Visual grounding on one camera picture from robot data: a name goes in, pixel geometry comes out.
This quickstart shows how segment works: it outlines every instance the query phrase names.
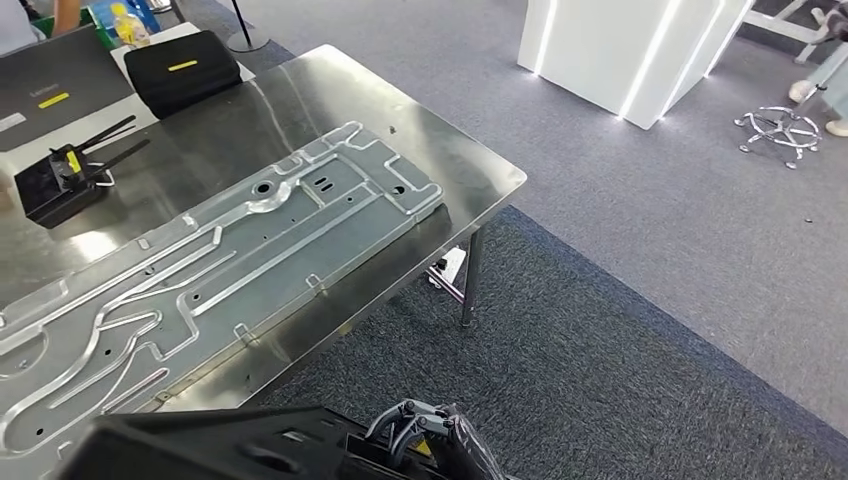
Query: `yellow label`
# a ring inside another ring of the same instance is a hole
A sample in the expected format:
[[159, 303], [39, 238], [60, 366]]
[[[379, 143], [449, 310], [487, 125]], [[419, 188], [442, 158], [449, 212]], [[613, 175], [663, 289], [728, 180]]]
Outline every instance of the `yellow label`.
[[171, 65], [170, 67], [168, 67], [168, 71], [169, 72], [176, 72], [177, 70], [182, 70], [182, 69], [184, 69], [186, 67], [190, 67], [192, 65], [197, 65], [197, 60], [191, 60], [191, 61], [188, 61], [188, 62], [185, 62], [185, 63], [178, 63], [176, 65]]
[[417, 450], [418, 453], [423, 453], [424, 455], [427, 455], [428, 457], [433, 456], [433, 453], [430, 451], [430, 446], [427, 445], [426, 440], [421, 440], [421, 443], [415, 446], [415, 450]]
[[74, 173], [79, 173], [82, 168], [79, 166], [79, 160], [77, 160], [77, 154], [74, 152], [68, 152], [68, 164], [71, 166], [71, 170]]
[[53, 98], [49, 98], [49, 99], [47, 99], [47, 100], [45, 100], [45, 101], [43, 101], [43, 102], [39, 103], [39, 104], [38, 104], [38, 108], [47, 108], [47, 107], [50, 107], [50, 106], [56, 105], [57, 103], [61, 102], [62, 100], [66, 99], [66, 98], [68, 98], [68, 97], [70, 97], [70, 95], [69, 95], [69, 94], [67, 94], [67, 93], [60, 93], [59, 95], [56, 95], [56, 96], [55, 96], [55, 97], [53, 97]]

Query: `white display stand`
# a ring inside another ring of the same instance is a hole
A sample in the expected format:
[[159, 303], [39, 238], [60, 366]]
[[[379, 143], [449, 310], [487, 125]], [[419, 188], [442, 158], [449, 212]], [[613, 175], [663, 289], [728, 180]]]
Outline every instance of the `white display stand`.
[[529, 0], [518, 64], [644, 128], [707, 76], [754, 0]]

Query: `black pole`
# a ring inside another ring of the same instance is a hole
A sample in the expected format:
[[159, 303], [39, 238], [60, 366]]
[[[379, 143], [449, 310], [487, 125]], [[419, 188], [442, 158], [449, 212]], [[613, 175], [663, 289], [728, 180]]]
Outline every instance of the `black pole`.
[[238, 3], [236, 3], [236, 0], [233, 0], [233, 8], [236, 10], [236, 17], [239, 19], [241, 31], [244, 32], [244, 39], [247, 40], [248, 45], [251, 45], [250, 35], [247, 33], [247, 25], [244, 24], [244, 18], [242, 18], [241, 16], [241, 10], [239, 10]]

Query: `yellow stripe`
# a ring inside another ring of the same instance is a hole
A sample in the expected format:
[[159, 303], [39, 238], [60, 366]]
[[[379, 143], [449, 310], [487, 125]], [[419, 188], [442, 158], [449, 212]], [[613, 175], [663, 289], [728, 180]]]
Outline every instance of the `yellow stripe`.
[[180, 63], [177, 65], [171, 65], [168, 67], [169, 72], [176, 72], [177, 70], [182, 70], [183, 68], [190, 67], [192, 65], [197, 65], [197, 60], [191, 60], [185, 63]]
[[79, 160], [77, 160], [77, 154], [74, 152], [68, 152], [68, 163], [71, 165], [71, 170], [74, 173], [79, 173], [82, 170], [79, 166]]
[[68, 95], [67, 93], [60, 93], [59, 95], [56, 95], [53, 98], [47, 99], [47, 100], [39, 103], [38, 108], [47, 108], [49, 106], [52, 106], [52, 105], [55, 105], [55, 104], [61, 102], [62, 100], [66, 99], [68, 97], [70, 97], [70, 95]]

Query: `table leg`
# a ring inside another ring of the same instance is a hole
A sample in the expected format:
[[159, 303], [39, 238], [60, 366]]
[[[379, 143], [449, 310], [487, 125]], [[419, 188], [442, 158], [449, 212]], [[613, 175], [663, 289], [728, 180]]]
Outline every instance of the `table leg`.
[[471, 235], [468, 246], [468, 272], [465, 275], [465, 301], [462, 303], [463, 327], [474, 323], [474, 310], [477, 308], [477, 286], [480, 283], [480, 261], [483, 258], [483, 227]]

